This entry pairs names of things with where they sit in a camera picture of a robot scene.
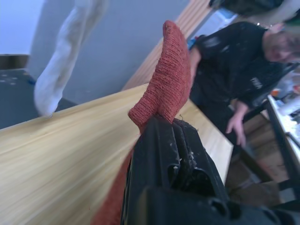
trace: knitted fabric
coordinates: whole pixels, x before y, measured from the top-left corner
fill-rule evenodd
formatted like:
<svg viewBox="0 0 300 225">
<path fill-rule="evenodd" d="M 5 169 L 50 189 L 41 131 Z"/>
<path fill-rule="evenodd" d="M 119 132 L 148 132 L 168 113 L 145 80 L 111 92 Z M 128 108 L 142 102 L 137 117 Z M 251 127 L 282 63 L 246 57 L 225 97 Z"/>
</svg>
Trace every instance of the knitted fabric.
<svg viewBox="0 0 300 225">
<path fill-rule="evenodd" d="M 142 132 L 153 115 L 172 123 L 186 103 L 191 89 L 188 46 L 180 29 L 171 21 L 163 26 L 163 50 L 153 77 L 140 101 L 129 111 L 131 120 Z M 133 150 L 129 152 L 110 191 L 91 225 L 119 225 L 126 173 Z"/>
</svg>

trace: black t-shirt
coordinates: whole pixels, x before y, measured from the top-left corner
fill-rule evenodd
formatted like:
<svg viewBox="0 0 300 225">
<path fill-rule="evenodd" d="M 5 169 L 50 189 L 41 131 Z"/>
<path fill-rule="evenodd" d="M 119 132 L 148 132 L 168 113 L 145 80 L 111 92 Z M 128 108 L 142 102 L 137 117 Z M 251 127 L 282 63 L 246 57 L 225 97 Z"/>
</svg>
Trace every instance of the black t-shirt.
<svg viewBox="0 0 300 225">
<path fill-rule="evenodd" d="M 229 102 L 238 98 L 249 107 L 262 99 L 286 74 L 285 65 L 265 59 L 262 41 L 266 29 L 238 22 L 199 38 L 201 53 L 192 92 L 199 89 L 207 102 Z"/>
</svg>

